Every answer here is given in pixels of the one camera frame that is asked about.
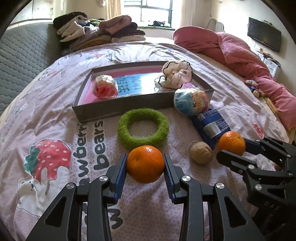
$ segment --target mandarin orange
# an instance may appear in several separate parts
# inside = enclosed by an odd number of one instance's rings
[[[218,149],[242,156],[246,151],[246,143],[239,133],[228,131],[221,136],[218,142]]]
[[[139,183],[152,183],[159,179],[165,169],[162,153],[153,146],[133,149],[126,160],[127,173]]]

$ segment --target curtain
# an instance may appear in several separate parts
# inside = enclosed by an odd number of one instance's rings
[[[180,27],[192,26],[196,0],[182,0]]]
[[[123,7],[122,0],[107,0],[107,19],[121,15],[121,7]]]

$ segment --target plastic packaged ball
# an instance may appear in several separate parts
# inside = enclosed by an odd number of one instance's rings
[[[209,98],[199,88],[178,89],[174,95],[174,106],[186,116],[198,115],[209,109]]]
[[[99,100],[112,99],[118,96],[117,82],[110,75],[100,75],[94,80],[93,94]]]

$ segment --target stack of clothes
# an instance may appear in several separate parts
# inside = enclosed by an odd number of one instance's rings
[[[73,12],[53,21],[57,34],[61,37],[62,56],[75,51],[103,45],[106,43],[120,43],[146,40],[145,32],[137,29],[128,15],[121,15],[110,20],[87,19],[82,12]]]

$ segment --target blue gripper pad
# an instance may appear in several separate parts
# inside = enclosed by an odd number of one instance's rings
[[[175,202],[176,200],[176,196],[174,194],[174,183],[173,183],[173,179],[168,167],[168,162],[167,159],[165,157],[165,155],[163,155],[163,158],[165,160],[165,170],[164,170],[164,176],[165,176],[165,183],[167,185],[167,189],[168,189],[168,196],[169,198],[172,200],[172,203]]]
[[[126,154],[121,154],[110,181],[110,191],[114,193],[114,199],[121,198],[124,182],[126,180]]]

